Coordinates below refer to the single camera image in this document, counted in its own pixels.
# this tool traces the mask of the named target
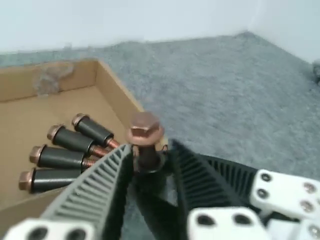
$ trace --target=white mounting block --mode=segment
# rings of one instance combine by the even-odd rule
[[[246,207],[195,208],[188,216],[187,234],[189,240],[271,240]]]
[[[46,219],[28,218],[12,226],[3,240],[64,240],[68,235],[82,240],[96,240],[94,227],[83,221],[51,221]]]
[[[320,218],[320,182],[261,169],[254,177],[250,203],[265,215],[278,212],[299,220]]]

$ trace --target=cardboard box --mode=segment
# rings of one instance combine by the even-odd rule
[[[41,74],[69,66],[73,72],[60,76],[58,94],[37,96],[35,81]],[[65,124],[73,129],[71,119],[75,114],[89,114],[112,130],[115,139],[123,144],[125,129],[138,111],[143,111],[141,105],[109,66],[98,60],[0,69],[0,236],[11,225],[38,217],[63,190],[31,195],[18,189],[20,173],[34,167],[29,162],[32,147],[51,145],[46,138],[50,126]]]

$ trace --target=threaded bolt shaft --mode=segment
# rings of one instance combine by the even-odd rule
[[[89,153],[99,158],[102,158],[109,152],[101,146],[92,145],[89,149]]]

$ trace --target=screw hole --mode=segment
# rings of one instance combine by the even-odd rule
[[[28,236],[28,240],[42,240],[45,239],[48,233],[48,229],[46,227],[38,227],[30,232]]]
[[[271,176],[267,173],[262,173],[261,174],[261,179],[265,182],[270,182],[272,180]]]
[[[212,226],[215,224],[215,221],[212,217],[209,217],[208,215],[199,215],[197,217],[197,222],[199,225],[205,225],[205,226]]]
[[[75,229],[68,233],[66,240],[85,240],[86,232],[82,229]]]
[[[266,199],[266,198],[269,197],[269,193],[268,193],[266,190],[262,189],[262,188],[258,189],[258,190],[256,191],[256,193],[257,193],[258,196],[259,196],[260,198],[262,198],[262,199]]]
[[[251,225],[252,224],[250,218],[248,218],[247,216],[242,215],[242,214],[235,215],[233,219],[234,219],[235,223],[240,224],[240,225]]]

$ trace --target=copper bolt head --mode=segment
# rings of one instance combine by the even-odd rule
[[[35,169],[33,168],[31,171],[23,171],[20,174],[20,177],[19,177],[20,190],[26,190],[28,192],[31,191],[34,172],[35,172]]]
[[[29,160],[33,164],[38,164],[40,156],[44,148],[46,147],[46,144],[43,144],[42,146],[34,146],[29,154]]]
[[[83,113],[78,113],[77,115],[75,115],[71,121],[72,126],[77,126],[81,119],[83,119],[84,117],[90,118],[89,115]]]
[[[137,146],[152,146],[158,143],[165,133],[159,119],[151,112],[138,112],[131,121],[126,140]]]
[[[53,125],[53,126],[51,126],[50,129],[49,129],[49,131],[48,131],[48,133],[46,134],[46,137],[47,137],[50,141],[52,141],[52,140],[55,138],[55,136],[56,136],[57,132],[59,131],[59,129],[62,128],[62,127],[65,127],[65,125],[59,124],[59,125]]]

